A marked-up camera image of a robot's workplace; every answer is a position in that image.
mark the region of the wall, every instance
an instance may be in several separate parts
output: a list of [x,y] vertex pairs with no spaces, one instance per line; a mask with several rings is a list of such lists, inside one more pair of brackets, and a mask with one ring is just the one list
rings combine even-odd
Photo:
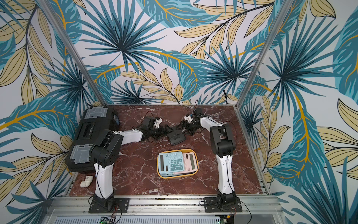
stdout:
[[[35,1],[18,2],[0,1],[0,217],[37,224],[68,185],[64,159],[93,97]],[[57,3],[79,19],[72,1]]]
[[288,223],[357,223],[358,2],[318,2],[273,44],[241,115]]
[[67,31],[109,104],[234,103],[281,3],[84,0]]

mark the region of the blue leaf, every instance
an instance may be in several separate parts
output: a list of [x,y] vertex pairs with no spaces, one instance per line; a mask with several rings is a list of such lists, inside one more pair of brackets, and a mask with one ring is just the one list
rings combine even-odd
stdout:
[[47,127],[60,135],[74,136],[77,128],[76,114],[62,99],[53,97],[37,98],[28,104],[18,106],[12,114],[2,119],[0,130],[3,137],[12,132],[25,132],[39,127]]
[[[72,0],[50,0],[50,3],[52,5],[52,8],[59,16],[59,19],[65,30],[67,31],[67,34],[70,37],[72,43],[77,43],[79,38],[81,37],[81,24],[78,22],[80,17],[76,5],[73,3]],[[68,58],[68,51],[56,32],[55,39],[58,53],[61,55],[62,58]]]
[[190,99],[204,86],[205,68],[200,60],[178,51],[155,53],[160,54],[160,59],[177,71],[180,85],[184,88],[182,101]]
[[116,77],[120,76],[120,66],[101,65],[100,67],[90,69],[89,73],[91,74],[92,79],[95,81],[98,90],[102,93],[104,100],[107,103],[113,103],[113,101],[111,100],[111,82]]
[[333,54],[333,72],[339,92],[358,104],[358,7],[346,21]]
[[[244,80],[236,89],[235,96],[237,98],[240,97],[241,91],[243,90],[245,83],[246,83],[246,80]],[[245,99],[244,99],[244,102],[242,105],[243,106],[247,105],[254,96],[265,95],[267,90],[268,90],[268,87],[267,87],[266,80],[264,78],[261,78],[260,76],[256,75],[255,79],[252,83],[252,86],[250,88],[250,91],[245,96]]]
[[35,198],[30,198],[30,197],[26,197],[23,195],[15,195],[15,194],[11,194],[13,196],[13,198],[15,199],[15,201],[18,201],[20,203],[23,204],[33,204],[33,203],[37,203],[37,202],[41,202],[41,199],[35,199]]
[[324,158],[316,121],[299,103],[293,119],[292,143],[282,154],[281,163],[268,171],[283,185],[300,190],[320,179]]
[[[266,40],[266,37],[270,32],[270,28],[272,27],[272,24],[277,16],[277,13],[279,12],[279,9],[281,8],[283,1],[284,0],[276,0],[275,1],[274,8],[272,10],[270,17],[268,18],[266,27],[263,30],[261,30],[255,37],[253,37],[246,43],[246,46],[245,46],[246,53],[256,54],[256,53],[260,52],[260,50]],[[279,42],[282,41],[285,34],[291,30],[294,23],[298,19],[298,16],[300,14],[300,11],[301,11],[301,8],[302,8],[304,2],[305,2],[305,0],[295,0],[292,3],[292,7],[290,8],[290,11],[287,13],[284,23],[281,25],[281,29],[277,33],[277,35],[271,45],[271,48],[274,48],[275,46],[277,46],[279,44]]]
[[191,5],[190,0],[137,0],[143,11],[166,27],[196,27],[216,20],[220,15],[209,15]]
[[0,161],[0,166],[5,168],[13,168],[16,169],[16,166],[14,166],[12,163],[8,161]]
[[15,52],[15,37],[6,41],[0,41],[0,70],[3,69]]

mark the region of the marble tabletop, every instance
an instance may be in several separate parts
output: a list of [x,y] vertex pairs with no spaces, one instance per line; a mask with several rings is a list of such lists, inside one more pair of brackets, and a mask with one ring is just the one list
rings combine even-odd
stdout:
[[[184,105],[143,105],[143,106],[109,106],[119,114],[119,130],[137,127],[145,114],[151,111],[154,116],[163,119],[162,125],[175,126],[186,114],[192,112],[193,106]],[[261,187],[254,170],[241,128],[232,105],[198,106],[219,122],[231,121],[236,138],[236,149],[232,159],[233,185],[236,194],[260,194]],[[167,194],[217,194],[219,182],[218,165],[210,147],[210,133],[207,130],[186,135],[186,140],[171,146],[167,137],[148,142],[136,142],[123,145],[120,157],[113,166],[113,188],[115,195],[167,195]],[[195,151],[199,161],[199,171],[190,177],[162,179],[157,174],[157,156],[160,152],[190,148]],[[81,188],[80,182],[85,175],[78,174],[70,191],[70,196],[93,195],[96,188],[95,178],[87,188]]]

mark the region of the calculator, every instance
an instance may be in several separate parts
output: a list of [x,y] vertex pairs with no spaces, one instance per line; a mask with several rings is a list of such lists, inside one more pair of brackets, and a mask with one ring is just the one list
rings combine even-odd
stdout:
[[184,171],[184,159],[181,151],[160,153],[158,156],[160,174]]

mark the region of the wire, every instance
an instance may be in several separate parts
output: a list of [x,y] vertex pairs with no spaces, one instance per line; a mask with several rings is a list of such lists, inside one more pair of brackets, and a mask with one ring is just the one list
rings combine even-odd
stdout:
[[117,220],[117,222],[115,224],[117,224],[119,222],[119,220],[121,220],[122,218],[122,207],[121,207],[121,216],[119,217],[119,219]]
[[[91,197],[93,197],[93,195],[92,195]],[[88,203],[89,203],[89,205],[91,205],[91,203],[89,202],[89,201],[90,201],[90,199],[91,199],[91,197],[89,197],[89,199],[88,199]]]
[[247,210],[249,211],[249,213],[250,213],[250,220],[247,222],[247,224],[249,224],[250,222],[251,222],[251,219],[252,219],[252,215],[251,215],[251,212],[250,212],[250,210],[248,209],[248,207],[246,206],[246,204],[243,202],[243,201],[241,201],[244,205],[245,205],[245,207],[247,208]]

